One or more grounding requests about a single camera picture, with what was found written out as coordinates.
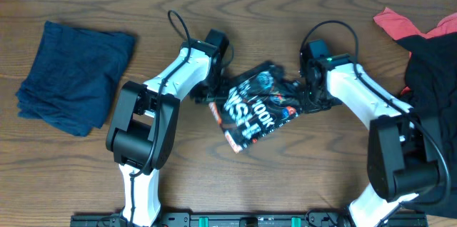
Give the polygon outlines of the black orange-patterned jersey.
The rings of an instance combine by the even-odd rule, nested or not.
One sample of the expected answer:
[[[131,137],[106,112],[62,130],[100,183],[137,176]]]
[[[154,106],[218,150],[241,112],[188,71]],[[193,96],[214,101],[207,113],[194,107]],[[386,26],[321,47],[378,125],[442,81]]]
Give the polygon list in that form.
[[[302,91],[300,81],[285,78],[282,66],[265,61],[225,81],[209,108],[239,153],[302,114]]]

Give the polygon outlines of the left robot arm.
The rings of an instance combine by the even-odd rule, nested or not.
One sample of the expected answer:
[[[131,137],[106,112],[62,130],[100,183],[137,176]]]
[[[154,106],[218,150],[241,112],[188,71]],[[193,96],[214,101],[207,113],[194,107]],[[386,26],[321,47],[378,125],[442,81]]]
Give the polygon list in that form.
[[[159,171],[174,144],[181,102],[193,90],[215,93],[227,49],[185,42],[157,76],[122,86],[106,137],[124,181],[122,226],[152,226],[159,217]]]

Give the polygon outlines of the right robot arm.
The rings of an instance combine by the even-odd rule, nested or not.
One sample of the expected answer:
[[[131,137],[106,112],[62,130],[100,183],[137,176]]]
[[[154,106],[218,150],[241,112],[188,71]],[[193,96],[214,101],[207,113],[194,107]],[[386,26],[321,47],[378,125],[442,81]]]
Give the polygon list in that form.
[[[412,226],[426,208],[450,198],[451,173],[437,115],[419,111],[379,86],[355,61],[301,64],[309,113],[345,104],[368,129],[369,184],[337,226]]]

